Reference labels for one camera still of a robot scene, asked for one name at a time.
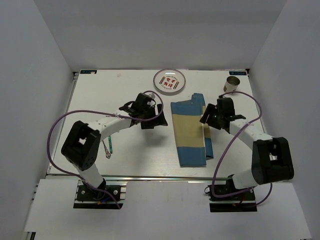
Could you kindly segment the blue beige checked placemat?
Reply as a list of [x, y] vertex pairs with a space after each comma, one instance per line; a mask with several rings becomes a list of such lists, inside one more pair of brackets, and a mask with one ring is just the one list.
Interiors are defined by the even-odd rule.
[[200, 122], [206, 110], [203, 94], [193, 93], [190, 100], [171, 102], [170, 107], [179, 165], [205, 167], [214, 151], [209, 126]]

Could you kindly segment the metal cup white sleeve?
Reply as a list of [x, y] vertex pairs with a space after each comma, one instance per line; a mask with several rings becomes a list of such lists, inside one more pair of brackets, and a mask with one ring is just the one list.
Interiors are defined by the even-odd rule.
[[225, 93], [234, 92], [240, 85], [240, 79], [236, 76], [228, 76], [223, 87]]

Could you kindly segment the white plate red lettering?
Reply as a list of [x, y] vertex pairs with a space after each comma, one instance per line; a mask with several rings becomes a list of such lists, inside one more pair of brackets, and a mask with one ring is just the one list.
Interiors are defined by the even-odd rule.
[[176, 95], [185, 88], [186, 77], [177, 69], [166, 68], [154, 75], [153, 85], [162, 94]]

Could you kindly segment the green handled table knife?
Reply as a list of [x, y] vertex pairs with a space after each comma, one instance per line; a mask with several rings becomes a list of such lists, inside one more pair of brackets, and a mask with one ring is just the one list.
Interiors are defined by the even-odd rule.
[[108, 136], [108, 146], [110, 154], [113, 154], [113, 144], [112, 144], [112, 137]]

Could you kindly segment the iridescent metal fork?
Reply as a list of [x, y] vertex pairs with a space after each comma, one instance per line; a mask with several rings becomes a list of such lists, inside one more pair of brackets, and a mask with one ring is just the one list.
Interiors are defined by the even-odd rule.
[[103, 148], [104, 148], [105, 157], [107, 159], [110, 159], [111, 155], [112, 155], [111, 152], [109, 151], [109, 149], [108, 149], [108, 147], [107, 147], [107, 145], [105, 144], [104, 141], [102, 141], [102, 144], [103, 144]]

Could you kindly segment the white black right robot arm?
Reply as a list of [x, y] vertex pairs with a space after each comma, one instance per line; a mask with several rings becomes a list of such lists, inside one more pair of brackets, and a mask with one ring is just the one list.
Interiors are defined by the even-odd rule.
[[235, 113], [231, 98], [219, 97], [216, 104], [208, 104], [200, 122], [232, 135], [231, 141], [216, 165], [217, 169], [220, 168], [227, 152], [237, 139], [252, 152], [251, 167], [230, 175], [222, 193], [218, 193], [213, 186], [211, 187], [211, 194], [215, 198], [236, 200], [258, 185], [287, 181], [294, 177], [288, 140], [259, 131], [253, 125], [253, 121], [248, 121], [243, 115]]

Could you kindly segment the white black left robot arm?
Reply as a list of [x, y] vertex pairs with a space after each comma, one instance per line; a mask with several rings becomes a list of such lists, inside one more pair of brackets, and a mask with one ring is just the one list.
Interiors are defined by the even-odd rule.
[[159, 97], [154, 91], [139, 93], [134, 101], [119, 107], [114, 113], [83, 110], [104, 117], [91, 123], [76, 121], [61, 148], [61, 154], [75, 167], [88, 193], [99, 200], [105, 196], [106, 181], [95, 164], [100, 143], [121, 130], [139, 125], [142, 130], [168, 126], [164, 116], [164, 104], [156, 103]]

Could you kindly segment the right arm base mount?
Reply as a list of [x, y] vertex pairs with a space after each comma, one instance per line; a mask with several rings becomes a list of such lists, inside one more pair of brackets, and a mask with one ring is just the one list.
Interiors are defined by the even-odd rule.
[[257, 212], [256, 196], [253, 190], [245, 193], [219, 198], [212, 194], [212, 186], [208, 185], [204, 193], [209, 197], [211, 213], [245, 213]]

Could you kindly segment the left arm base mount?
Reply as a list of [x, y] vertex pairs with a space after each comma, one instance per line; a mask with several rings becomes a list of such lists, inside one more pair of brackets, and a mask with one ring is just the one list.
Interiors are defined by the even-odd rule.
[[119, 210], [126, 197], [125, 182], [107, 182], [105, 190], [109, 192], [117, 203], [104, 192], [90, 189], [82, 182], [78, 183], [74, 197], [74, 209]]

